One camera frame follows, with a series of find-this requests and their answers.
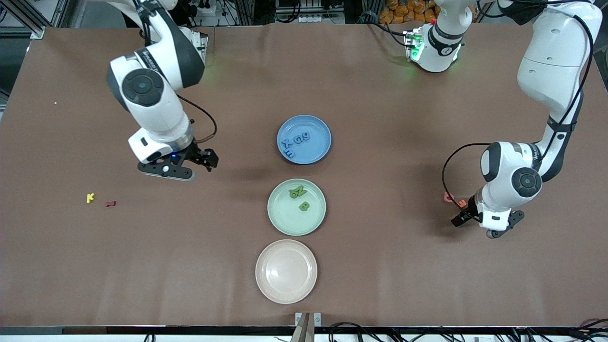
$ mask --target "robotic arm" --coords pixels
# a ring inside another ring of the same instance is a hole
[[[197,147],[193,122],[175,91],[201,80],[207,35],[178,27],[157,0],[142,2],[137,12],[159,41],[114,59],[106,79],[114,97],[141,126],[129,138],[140,161],[138,169],[148,175],[193,180],[194,172],[182,166],[185,160],[211,171],[218,157],[210,148]]]
[[[408,57],[431,72],[444,71],[456,60],[472,20],[471,1],[440,2],[442,10],[435,25],[425,24],[406,38],[406,44],[414,45],[406,48]],[[480,163],[487,183],[452,220],[460,226],[473,218],[490,238],[513,228],[523,218],[523,212],[513,208],[532,200],[542,184],[561,170],[581,110],[583,93],[578,80],[592,49],[589,36],[595,40],[602,20],[601,10],[589,2],[547,2],[544,9],[529,4],[499,0],[501,10],[518,24],[538,16],[517,82],[526,95],[549,108],[545,133],[537,143],[491,144]]]

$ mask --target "blue plate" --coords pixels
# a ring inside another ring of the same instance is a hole
[[[312,115],[298,115],[285,121],[277,134],[278,150],[288,161],[312,164],[330,150],[331,132],[323,120]]]

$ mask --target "green plate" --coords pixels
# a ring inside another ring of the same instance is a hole
[[[321,189],[311,181],[298,178],[279,184],[268,199],[270,221],[279,231],[291,236],[306,235],[317,229],[325,218],[325,210]]]

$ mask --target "black cable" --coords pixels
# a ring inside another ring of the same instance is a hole
[[[230,9],[227,9],[228,14],[230,15],[230,17],[232,18],[232,21],[234,21],[234,25],[233,26],[238,26],[237,20],[234,18],[234,16],[232,15],[232,12],[230,11]]]
[[[589,324],[586,324],[582,327],[580,327],[579,329],[586,329],[586,328],[591,328],[593,326],[598,325],[599,323],[603,323],[603,322],[608,322],[608,318],[604,318],[604,319],[598,319],[597,321],[591,322]]]
[[[238,14],[242,14],[242,15],[244,15],[244,16],[249,17],[249,19],[251,19],[251,20],[255,20],[255,18],[254,18],[253,16],[250,16],[250,15],[248,15],[247,13],[243,13],[243,12],[239,11],[239,10],[237,9],[236,5],[235,5],[235,4],[233,4],[232,2],[230,2],[230,1],[228,1],[228,0],[226,0],[225,2],[226,2],[226,3],[228,3],[228,4],[229,4],[229,5],[230,5],[230,6],[231,6],[231,7],[232,7],[232,8],[233,8],[235,11],[237,11],[237,13],[238,13]]]
[[[156,342],[156,335],[148,332],[148,334],[146,335],[146,337],[143,338],[143,342],[148,342],[148,338],[151,338],[149,342]]]
[[[291,15],[289,16],[289,18],[287,20],[282,20],[279,18],[276,18],[275,20],[280,23],[289,24],[289,23],[295,21],[300,16],[301,9],[302,9],[302,2],[300,0],[297,0],[297,2],[294,4],[294,11],[291,13]]]
[[[395,37],[395,35],[393,34],[393,31],[391,31],[389,29],[389,25],[388,24],[384,24],[384,25],[386,26],[386,28],[388,30],[388,33],[390,33],[390,36],[393,37],[393,39],[397,42],[397,44],[399,44],[399,45],[401,45],[403,47],[409,47],[409,48],[412,48],[412,49],[415,47],[414,45],[400,42],[399,39],[397,39],[397,37]]]
[[[532,328],[528,328],[528,330],[532,331],[532,333],[539,335],[540,337],[542,337],[545,341],[547,342],[553,342],[551,341],[551,339],[549,337],[546,337],[545,335],[541,334],[541,333],[537,333],[534,329]]]
[[[191,106],[197,108],[198,110],[202,111],[203,113],[205,113],[209,117],[209,119],[211,119],[211,122],[213,122],[213,133],[211,133],[210,135],[208,135],[208,136],[206,136],[206,137],[204,137],[202,139],[193,140],[192,142],[194,142],[195,144],[200,144],[202,142],[211,140],[211,138],[213,138],[215,136],[215,134],[218,132],[218,124],[215,122],[215,119],[213,118],[213,116],[211,116],[211,114],[209,114],[209,112],[206,111],[205,109],[203,109],[201,106],[197,105],[196,103],[194,103],[194,102],[186,99],[185,97],[183,97],[183,96],[181,96],[179,94],[178,94],[178,98],[181,99],[184,102],[187,102],[188,104],[190,104]]]
[[[446,185],[446,167],[447,167],[447,164],[449,163],[450,159],[452,159],[452,157],[456,153],[458,153],[460,150],[462,150],[463,148],[470,147],[470,146],[489,146],[489,145],[490,144],[487,143],[487,142],[475,142],[473,144],[462,145],[456,151],[452,152],[452,154],[449,157],[447,157],[447,160],[446,160],[445,164],[443,164],[443,169],[441,170],[441,183],[443,183],[443,189],[446,191],[447,197],[452,201],[452,203],[456,206],[456,208],[458,208],[458,210],[460,210],[460,212],[466,214],[468,217],[472,218],[473,220],[475,220],[477,222],[480,222],[479,219],[477,217],[474,217],[473,215],[469,214],[468,212],[464,211],[458,205],[458,203],[456,203],[456,200],[452,197],[452,195],[448,191],[447,185]]]
[[[362,340],[361,331],[363,331],[365,334],[367,334],[369,337],[373,338],[374,340],[376,340],[378,342],[384,342],[375,333],[370,332],[366,328],[364,328],[356,323],[352,323],[352,322],[339,322],[339,323],[334,323],[334,324],[330,325],[330,332],[327,335],[327,338],[329,339],[330,342],[334,342],[334,331],[342,326],[357,327],[358,328],[357,336],[359,337],[360,341]]]

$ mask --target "brown table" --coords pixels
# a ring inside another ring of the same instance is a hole
[[[458,146],[540,138],[547,109],[516,82],[530,36],[530,26],[473,25],[459,61],[429,74],[374,27],[217,29],[202,82],[180,93],[216,117],[205,147],[220,162],[186,183],[137,171],[126,140],[138,126],[105,82],[109,61],[142,45],[137,30],[47,30],[0,130],[0,324],[281,325],[306,310],[374,325],[608,316],[608,97],[595,64],[564,168],[513,231],[490,240],[472,223],[452,228],[442,199],[441,166]],[[207,134],[207,119],[184,108]],[[315,165],[277,150],[296,114],[331,128]],[[481,152],[449,166],[457,197],[483,184]],[[271,190],[299,177],[328,202],[321,227],[296,238],[319,278],[280,305],[260,293],[254,266],[287,238],[268,219]]]

